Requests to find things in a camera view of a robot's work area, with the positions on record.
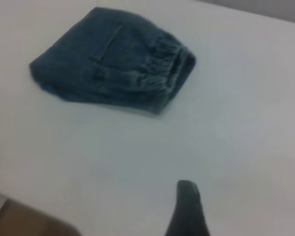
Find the blue denim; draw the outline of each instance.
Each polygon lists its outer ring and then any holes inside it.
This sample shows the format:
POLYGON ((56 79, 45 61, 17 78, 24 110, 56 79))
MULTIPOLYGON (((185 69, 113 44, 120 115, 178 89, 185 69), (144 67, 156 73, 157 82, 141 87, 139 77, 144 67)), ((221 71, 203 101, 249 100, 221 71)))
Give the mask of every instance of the blue denim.
POLYGON ((41 88, 67 101, 159 114, 195 57, 141 16, 96 7, 30 64, 41 88))

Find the white table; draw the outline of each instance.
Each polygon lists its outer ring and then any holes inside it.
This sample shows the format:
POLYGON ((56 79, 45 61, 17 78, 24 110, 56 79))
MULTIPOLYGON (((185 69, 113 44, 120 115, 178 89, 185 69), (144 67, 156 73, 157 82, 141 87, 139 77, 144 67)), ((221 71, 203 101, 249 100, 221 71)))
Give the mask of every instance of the white table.
POLYGON ((94 6, 0 0, 0 192, 85 236, 162 236, 176 182, 213 236, 295 236, 295 25, 192 0, 100 0, 197 56, 160 117, 67 103, 28 64, 94 6))

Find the folded denim garment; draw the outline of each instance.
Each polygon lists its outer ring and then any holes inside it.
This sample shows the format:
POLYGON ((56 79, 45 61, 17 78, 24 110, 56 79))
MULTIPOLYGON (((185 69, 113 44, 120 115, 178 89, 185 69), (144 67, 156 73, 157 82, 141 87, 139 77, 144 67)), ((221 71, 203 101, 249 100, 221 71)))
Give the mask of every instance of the folded denim garment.
POLYGON ((41 88, 67 101, 159 114, 195 57, 139 15, 96 7, 30 64, 41 88))

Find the gray wall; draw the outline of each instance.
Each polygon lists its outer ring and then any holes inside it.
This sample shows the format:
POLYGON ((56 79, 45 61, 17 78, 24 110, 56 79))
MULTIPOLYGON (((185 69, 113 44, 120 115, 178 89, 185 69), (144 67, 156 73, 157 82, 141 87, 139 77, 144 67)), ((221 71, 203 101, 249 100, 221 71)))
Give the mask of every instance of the gray wall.
POLYGON ((295 22, 295 0, 202 0, 295 22))

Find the brown floor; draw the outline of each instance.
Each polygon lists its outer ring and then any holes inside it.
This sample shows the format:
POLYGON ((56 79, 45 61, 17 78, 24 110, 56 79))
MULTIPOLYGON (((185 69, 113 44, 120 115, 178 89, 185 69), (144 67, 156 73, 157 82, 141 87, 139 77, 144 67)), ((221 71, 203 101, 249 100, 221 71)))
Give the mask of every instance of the brown floor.
POLYGON ((0 236, 79 236, 72 227, 13 201, 0 211, 0 236))

